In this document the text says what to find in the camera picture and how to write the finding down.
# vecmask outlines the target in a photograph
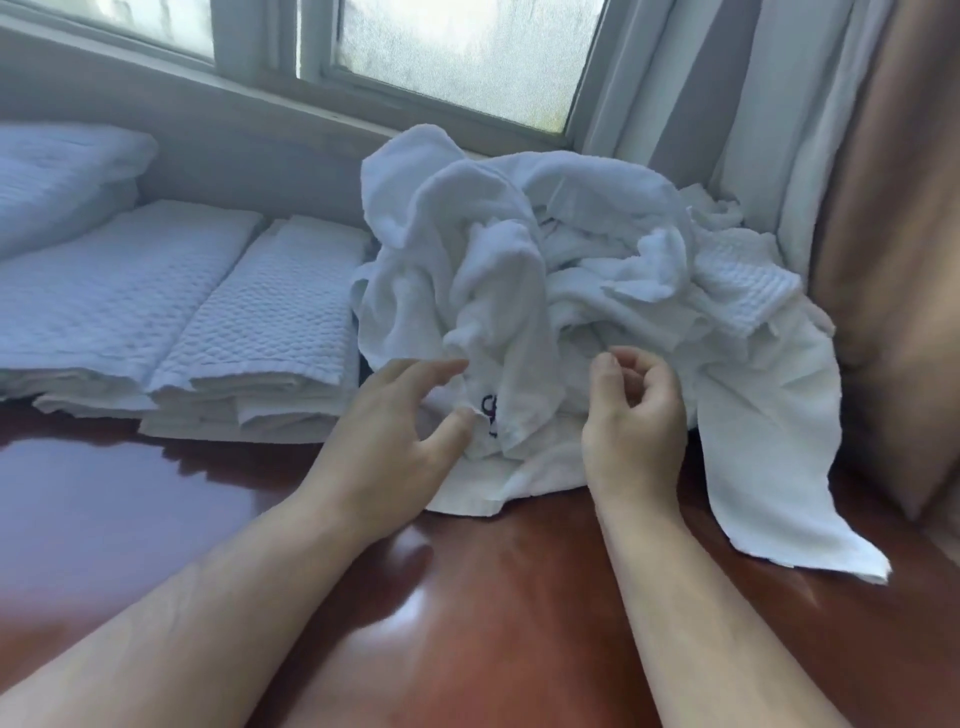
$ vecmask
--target towel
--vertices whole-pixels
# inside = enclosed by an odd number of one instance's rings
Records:
[[[0,123],[0,259],[71,240],[136,202],[156,156],[148,134]]]
[[[161,201],[0,262],[0,391],[46,394],[47,408],[57,397],[142,404],[156,366],[261,219]]]
[[[510,498],[583,485],[588,364],[630,344],[677,369],[734,546],[887,578],[887,559],[829,494],[840,431],[829,319],[774,258],[772,236],[736,227],[734,204],[614,159],[473,161],[428,126],[367,158],[361,183],[383,244],[351,289],[361,353],[376,370],[473,346],[465,374],[421,412],[425,434],[467,403],[483,440],[431,509],[486,516]]]
[[[229,439],[233,427],[242,440],[322,441],[359,386],[348,290],[370,242],[322,220],[275,222],[156,368],[147,392],[160,411],[141,431]]]

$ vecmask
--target glossy table surface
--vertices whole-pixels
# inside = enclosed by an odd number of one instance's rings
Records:
[[[147,440],[0,408],[0,689],[287,495],[315,449]],[[889,587],[734,552],[691,447],[690,527],[854,728],[960,724],[960,570],[837,477]],[[424,514],[311,620],[255,726],[659,726],[585,489]]]

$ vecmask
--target person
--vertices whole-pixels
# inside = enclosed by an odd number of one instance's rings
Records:
[[[395,360],[360,388],[300,487],[0,697],[0,726],[239,728],[367,546],[411,521],[470,440],[415,412],[468,363]],[[665,728],[848,725],[684,526],[676,375],[630,348],[592,363],[587,480]]]

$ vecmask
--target brown curtain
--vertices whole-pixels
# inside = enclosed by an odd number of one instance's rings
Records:
[[[818,234],[811,296],[837,325],[841,459],[909,518],[934,518],[933,503],[958,523],[960,0],[896,6]]]

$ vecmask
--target window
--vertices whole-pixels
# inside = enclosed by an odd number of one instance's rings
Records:
[[[482,154],[608,154],[672,0],[0,0]],[[592,144],[597,135],[606,146]]]

